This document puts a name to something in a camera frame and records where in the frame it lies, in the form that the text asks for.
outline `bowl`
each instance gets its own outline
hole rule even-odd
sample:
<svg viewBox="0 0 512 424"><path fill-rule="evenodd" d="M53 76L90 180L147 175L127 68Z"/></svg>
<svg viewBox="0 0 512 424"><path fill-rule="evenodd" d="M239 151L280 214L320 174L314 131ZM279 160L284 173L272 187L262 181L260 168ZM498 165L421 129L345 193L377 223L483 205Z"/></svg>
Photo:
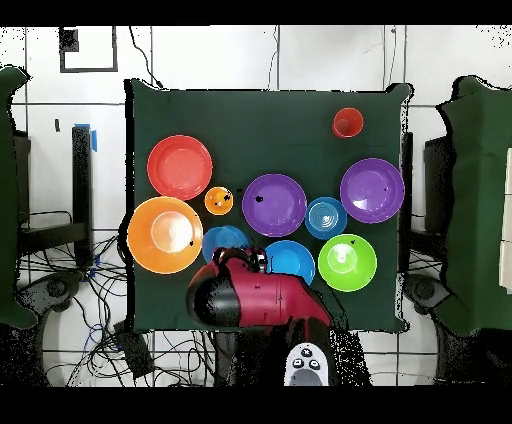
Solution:
<svg viewBox="0 0 512 424"><path fill-rule="evenodd" d="M233 207L233 194L224 187L212 187L204 197L204 205L212 215L225 215Z"/></svg>
<svg viewBox="0 0 512 424"><path fill-rule="evenodd" d="M333 197L319 197L308 205L305 223L313 237L329 240L345 229L347 212L339 200Z"/></svg>
<svg viewBox="0 0 512 424"><path fill-rule="evenodd" d="M335 290L360 290L370 283L376 270L377 256L373 247L355 234L333 237L318 255L318 272Z"/></svg>
<svg viewBox="0 0 512 424"><path fill-rule="evenodd" d="M202 253L204 260L210 262L213 252L219 247L248 247L249 239L232 225L210 228L203 237Z"/></svg>
<svg viewBox="0 0 512 424"><path fill-rule="evenodd" d="M391 218L400 209L404 196L400 172L382 159L356 162L341 180L341 203L352 218L366 224Z"/></svg>
<svg viewBox="0 0 512 424"><path fill-rule="evenodd" d="M256 178L245 190L242 211L253 230L267 237L284 237L300 227L307 200L302 187L282 174Z"/></svg>
<svg viewBox="0 0 512 424"><path fill-rule="evenodd" d="M141 203L128 225L127 244L143 268L172 274L199 255L203 227L197 213L175 197L155 197Z"/></svg>
<svg viewBox="0 0 512 424"><path fill-rule="evenodd" d="M315 260L302 244L291 240L280 240L265 249L267 272L298 275L310 285L315 277Z"/></svg>

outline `dark green tablecloth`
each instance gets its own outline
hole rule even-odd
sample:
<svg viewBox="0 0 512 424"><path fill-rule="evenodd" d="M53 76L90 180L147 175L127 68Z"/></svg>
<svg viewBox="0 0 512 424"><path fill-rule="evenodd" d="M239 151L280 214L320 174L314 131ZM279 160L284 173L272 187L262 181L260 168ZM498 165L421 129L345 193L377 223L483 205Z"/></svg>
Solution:
<svg viewBox="0 0 512 424"><path fill-rule="evenodd" d="M19 278L18 262L18 177L14 153L10 107L14 92L22 87L28 76L21 69L6 66L0 69L0 175L2 176L2 213L0 242L0 323L18 328L37 324L32 311L20 306L14 295Z"/></svg>
<svg viewBox="0 0 512 424"><path fill-rule="evenodd" d="M462 336L480 328L512 330L512 295L499 286L512 92L482 85L475 77L455 85L455 98L440 106L457 154L447 232L446 280L453 295L435 313Z"/></svg>
<svg viewBox="0 0 512 424"><path fill-rule="evenodd" d="M246 223L242 195L252 180L265 173L283 173L298 181L312 201L319 196L339 198L344 172L354 162L377 157L399 165L402 102L409 86L399 84L388 93L315 91L158 91L132 80L135 125L135 206L157 196L146 174L151 149L161 139L185 134L200 140L213 160L208 188L225 186L235 196L231 212L209 214L204 193L188 203L199 214L206 232L231 224L251 241L266 247L276 239L261 236ZM339 139L331 132L336 112L356 107L365 119L361 133ZM373 281L354 293L338 293L351 329L402 331L395 317L397 218L366 225L349 217L346 233L366 238L374 247L378 268ZM288 239L303 243L318 256L323 243L302 225ZM186 287L204 265L202 255L187 269L157 275L135 265L135 327L137 329L194 329L185 307ZM332 294L317 272L312 283L330 311L340 314Z"/></svg>

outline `green bowl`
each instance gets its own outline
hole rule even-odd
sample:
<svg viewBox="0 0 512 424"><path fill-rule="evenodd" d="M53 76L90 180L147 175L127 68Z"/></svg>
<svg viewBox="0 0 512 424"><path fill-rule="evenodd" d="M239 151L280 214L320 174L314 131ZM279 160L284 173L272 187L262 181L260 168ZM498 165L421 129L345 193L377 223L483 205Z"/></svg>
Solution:
<svg viewBox="0 0 512 424"><path fill-rule="evenodd" d="M377 256L370 243L354 234L341 234L325 243L318 255L318 271L335 290L351 292L372 281Z"/></svg>

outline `blue plate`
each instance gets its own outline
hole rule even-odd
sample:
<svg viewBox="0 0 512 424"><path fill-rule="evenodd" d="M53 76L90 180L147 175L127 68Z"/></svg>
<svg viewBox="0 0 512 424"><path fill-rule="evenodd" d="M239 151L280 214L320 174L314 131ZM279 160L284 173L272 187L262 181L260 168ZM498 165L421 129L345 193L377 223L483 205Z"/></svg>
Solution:
<svg viewBox="0 0 512 424"><path fill-rule="evenodd" d="M249 240L245 234L232 225L213 227L203 236L202 253L204 260L210 262L218 247L247 247Z"/></svg>
<svg viewBox="0 0 512 424"><path fill-rule="evenodd" d="M347 226L347 212L339 200L319 197L308 205L305 221L313 237L329 240L340 235Z"/></svg>
<svg viewBox="0 0 512 424"><path fill-rule="evenodd" d="M268 260L267 272L298 275L308 285L311 284L315 276L315 260L302 244L281 240L272 243L265 251Z"/></svg>

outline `white controller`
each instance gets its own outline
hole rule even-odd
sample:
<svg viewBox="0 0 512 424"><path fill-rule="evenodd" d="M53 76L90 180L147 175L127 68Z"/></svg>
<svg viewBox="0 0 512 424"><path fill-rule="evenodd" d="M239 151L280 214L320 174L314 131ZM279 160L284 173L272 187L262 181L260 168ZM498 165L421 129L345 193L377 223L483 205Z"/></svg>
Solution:
<svg viewBox="0 0 512 424"><path fill-rule="evenodd" d="M285 386L328 386L327 358L312 343L295 346L286 358Z"/></svg>

